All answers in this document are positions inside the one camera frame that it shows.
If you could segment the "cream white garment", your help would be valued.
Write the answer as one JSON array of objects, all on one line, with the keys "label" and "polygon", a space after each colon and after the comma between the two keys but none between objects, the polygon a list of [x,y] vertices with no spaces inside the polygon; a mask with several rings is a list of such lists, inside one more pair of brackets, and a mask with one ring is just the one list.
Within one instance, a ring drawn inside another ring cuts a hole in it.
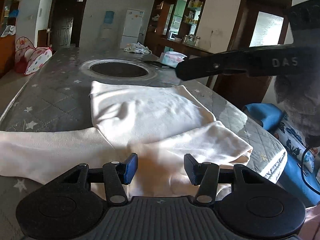
[{"label": "cream white garment", "polygon": [[93,126],[68,132],[2,132],[1,175],[46,184],[80,163],[91,168],[138,155],[129,196],[193,196],[184,155],[221,168],[246,165],[252,146],[226,128],[184,86],[92,82]]}]

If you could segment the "brown door with glass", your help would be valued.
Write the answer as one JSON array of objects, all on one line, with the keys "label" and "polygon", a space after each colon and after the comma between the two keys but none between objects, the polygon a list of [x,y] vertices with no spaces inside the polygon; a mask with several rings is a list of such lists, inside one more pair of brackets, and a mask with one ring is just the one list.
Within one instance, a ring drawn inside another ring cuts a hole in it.
[{"label": "brown door with glass", "polygon": [[[241,0],[228,49],[284,44],[292,0]],[[238,109],[261,103],[272,77],[219,75],[213,91]]]}]

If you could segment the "blue cushioned chair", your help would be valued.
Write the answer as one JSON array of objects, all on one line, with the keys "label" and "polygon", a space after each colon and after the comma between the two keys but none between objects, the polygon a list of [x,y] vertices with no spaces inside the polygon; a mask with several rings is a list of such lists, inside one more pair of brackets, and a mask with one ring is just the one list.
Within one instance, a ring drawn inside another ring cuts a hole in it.
[{"label": "blue cushioned chair", "polygon": [[302,166],[301,158],[307,148],[305,137],[295,128],[286,112],[270,103],[252,103],[245,105],[242,111],[284,146],[287,163],[278,179],[280,186],[298,197],[306,207],[319,204],[319,194],[307,187],[309,184],[319,190],[319,147],[308,151]]}]

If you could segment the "butterfly patterned pillow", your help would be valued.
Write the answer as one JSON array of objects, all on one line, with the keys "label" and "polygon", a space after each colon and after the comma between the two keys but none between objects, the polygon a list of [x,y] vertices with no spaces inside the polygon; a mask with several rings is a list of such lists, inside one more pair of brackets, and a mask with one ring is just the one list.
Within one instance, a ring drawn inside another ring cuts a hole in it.
[{"label": "butterfly patterned pillow", "polygon": [[[302,132],[295,128],[293,124],[291,124],[286,112],[284,112],[283,118],[278,124],[278,127],[273,135],[285,147],[288,154],[301,161],[303,152],[308,145]],[[315,168],[315,161],[318,157],[319,147],[311,148],[304,157],[304,168],[312,173]]]}]

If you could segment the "pastel tissue pack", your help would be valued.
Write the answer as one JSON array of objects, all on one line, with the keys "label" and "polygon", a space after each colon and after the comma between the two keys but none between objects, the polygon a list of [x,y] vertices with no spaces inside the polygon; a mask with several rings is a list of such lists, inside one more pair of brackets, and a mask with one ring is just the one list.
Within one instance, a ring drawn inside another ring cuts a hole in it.
[{"label": "pastel tissue pack", "polygon": [[161,53],[159,61],[160,63],[166,66],[176,68],[177,65],[180,62],[184,61],[185,58],[186,56],[182,53],[175,52],[175,51],[167,51],[165,53]]}]

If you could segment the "grey star quilted table cover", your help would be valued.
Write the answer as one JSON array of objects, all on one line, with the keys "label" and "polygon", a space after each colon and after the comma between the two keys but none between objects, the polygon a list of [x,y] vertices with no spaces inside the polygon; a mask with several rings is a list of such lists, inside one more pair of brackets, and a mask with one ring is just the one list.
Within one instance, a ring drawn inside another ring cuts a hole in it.
[{"label": "grey star quilted table cover", "polygon": [[[15,96],[1,118],[2,132],[25,132],[35,122],[34,131],[62,132],[90,128],[89,90],[93,77],[80,66],[94,55],[78,49],[56,53],[42,70],[15,89]],[[185,87],[227,128],[253,146],[249,168],[272,182],[278,181],[288,157],[280,142],[255,121],[214,91],[193,80]],[[21,239],[15,209],[22,197],[39,187],[19,177],[20,169],[10,167],[1,177],[1,239]]]}]

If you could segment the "wooden sideboard with shelves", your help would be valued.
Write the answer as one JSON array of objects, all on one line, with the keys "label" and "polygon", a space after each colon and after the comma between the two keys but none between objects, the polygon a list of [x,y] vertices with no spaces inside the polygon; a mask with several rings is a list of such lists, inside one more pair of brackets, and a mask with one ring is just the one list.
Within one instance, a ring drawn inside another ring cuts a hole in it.
[{"label": "wooden sideboard with shelves", "polygon": [[160,56],[175,51],[190,57],[207,56],[197,35],[206,0],[154,0],[144,46]]}]

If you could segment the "black flat remote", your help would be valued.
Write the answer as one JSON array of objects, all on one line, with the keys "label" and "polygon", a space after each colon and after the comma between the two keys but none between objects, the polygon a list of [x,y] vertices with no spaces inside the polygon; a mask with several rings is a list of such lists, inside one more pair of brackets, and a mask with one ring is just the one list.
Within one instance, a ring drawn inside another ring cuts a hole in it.
[{"label": "black flat remote", "polygon": [[159,61],[153,61],[153,60],[145,60],[143,61],[145,64],[149,64],[158,68],[170,68],[169,66],[167,66],[166,64],[163,64]]}]

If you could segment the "round black induction cooktop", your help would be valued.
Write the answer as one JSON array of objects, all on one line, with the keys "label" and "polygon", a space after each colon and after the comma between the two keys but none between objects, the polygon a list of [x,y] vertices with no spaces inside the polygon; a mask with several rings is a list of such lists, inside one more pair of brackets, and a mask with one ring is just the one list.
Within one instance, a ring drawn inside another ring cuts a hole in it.
[{"label": "round black induction cooktop", "polygon": [[79,69],[96,79],[148,80],[157,75],[146,64],[122,59],[90,60],[84,62]]}]

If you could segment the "crumpled patterned cloth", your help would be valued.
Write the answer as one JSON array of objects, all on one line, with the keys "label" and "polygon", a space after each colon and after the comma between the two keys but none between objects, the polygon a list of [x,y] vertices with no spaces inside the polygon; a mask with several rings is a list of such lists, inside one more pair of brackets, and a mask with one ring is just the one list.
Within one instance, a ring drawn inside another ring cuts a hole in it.
[{"label": "crumpled patterned cloth", "polygon": [[143,46],[142,44],[138,43],[129,43],[125,48],[125,52],[128,53],[135,53],[135,54],[149,54],[151,50],[148,47]]}]

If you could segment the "polka dot play tent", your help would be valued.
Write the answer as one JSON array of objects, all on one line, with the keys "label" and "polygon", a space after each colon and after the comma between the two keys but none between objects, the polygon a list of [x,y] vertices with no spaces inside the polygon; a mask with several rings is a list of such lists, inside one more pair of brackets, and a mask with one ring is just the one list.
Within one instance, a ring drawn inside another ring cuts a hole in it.
[{"label": "polka dot play tent", "polygon": [[27,37],[15,43],[14,71],[24,76],[37,72],[53,55],[49,47],[35,47]]}]

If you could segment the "white refrigerator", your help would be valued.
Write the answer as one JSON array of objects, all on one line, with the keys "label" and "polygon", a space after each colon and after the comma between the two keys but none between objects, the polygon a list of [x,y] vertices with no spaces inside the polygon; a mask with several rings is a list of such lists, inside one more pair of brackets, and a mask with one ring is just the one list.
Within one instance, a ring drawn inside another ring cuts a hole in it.
[{"label": "white refrigerator", "polygon": [[124,49],[128,44],[137,43],[143,16],[144,11],[127,9],[120,39],[120,49]]}]

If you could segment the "white water dispenser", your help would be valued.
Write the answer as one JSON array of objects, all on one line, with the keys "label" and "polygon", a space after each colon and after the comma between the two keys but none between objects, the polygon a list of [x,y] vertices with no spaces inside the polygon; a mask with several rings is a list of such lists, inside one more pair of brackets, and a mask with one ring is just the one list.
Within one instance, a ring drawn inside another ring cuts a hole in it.
[{"label": "white water dispenser", "polygon": [[113,39],[114,11],[106,11],[100,28],[99,44],[102,48],[108,48]]}]

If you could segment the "dark wooden entrance door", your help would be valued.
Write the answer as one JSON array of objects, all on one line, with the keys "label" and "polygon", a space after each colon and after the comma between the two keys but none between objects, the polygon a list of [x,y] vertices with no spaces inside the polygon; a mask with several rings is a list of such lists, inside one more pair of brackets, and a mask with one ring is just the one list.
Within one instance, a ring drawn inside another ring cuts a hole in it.
[{"label": "dark wooden entrance door", "polygon": [[87,0],[52,0],[48,28],[53,51],[78,47]]}]

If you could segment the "wooden shelf cabinet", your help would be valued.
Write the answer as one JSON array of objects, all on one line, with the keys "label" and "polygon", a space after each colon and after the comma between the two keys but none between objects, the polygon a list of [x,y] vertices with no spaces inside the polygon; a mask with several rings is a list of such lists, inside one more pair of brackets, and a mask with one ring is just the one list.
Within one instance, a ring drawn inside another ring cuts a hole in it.
[{"label": "wooden shelf cabinet", "polygon": [[[1,35],[7,27],[16,26],[21,0],[1,0]],[[1,37],[1,77],[14,66],[15,34]]]}]

